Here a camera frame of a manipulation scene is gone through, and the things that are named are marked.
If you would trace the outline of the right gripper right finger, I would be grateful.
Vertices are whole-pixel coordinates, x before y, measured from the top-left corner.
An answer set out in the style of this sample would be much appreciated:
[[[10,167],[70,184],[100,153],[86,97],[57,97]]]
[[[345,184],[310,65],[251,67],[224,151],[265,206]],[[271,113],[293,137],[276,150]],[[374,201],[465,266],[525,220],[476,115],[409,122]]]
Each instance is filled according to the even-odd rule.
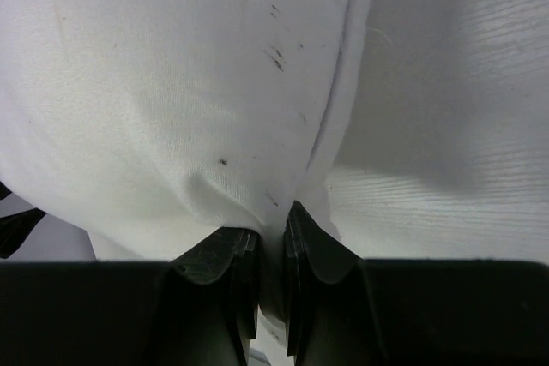
[[[284,232],[287,352],[292,357],[363,357],[365,288],[359,258],[298,201]]]

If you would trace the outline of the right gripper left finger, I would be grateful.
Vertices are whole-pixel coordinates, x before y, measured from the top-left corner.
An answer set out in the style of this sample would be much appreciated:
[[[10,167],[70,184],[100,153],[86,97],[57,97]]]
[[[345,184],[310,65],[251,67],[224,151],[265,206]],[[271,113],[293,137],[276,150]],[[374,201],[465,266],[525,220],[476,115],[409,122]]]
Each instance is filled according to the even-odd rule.
[[[217,296],[230,328],[256,338],[260,239],[244,228],[221,227],[179,258],[175,272],[193,285],[222,285]]]

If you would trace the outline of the white pillow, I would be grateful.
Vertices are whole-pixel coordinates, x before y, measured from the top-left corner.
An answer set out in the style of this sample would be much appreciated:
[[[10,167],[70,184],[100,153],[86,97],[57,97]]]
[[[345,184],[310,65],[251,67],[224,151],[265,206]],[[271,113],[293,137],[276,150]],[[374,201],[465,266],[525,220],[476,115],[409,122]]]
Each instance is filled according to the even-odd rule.
[[[1,0],[2,183],[148,259],[257,231],[281,328],[287,215],[329,222],[370,1]]]

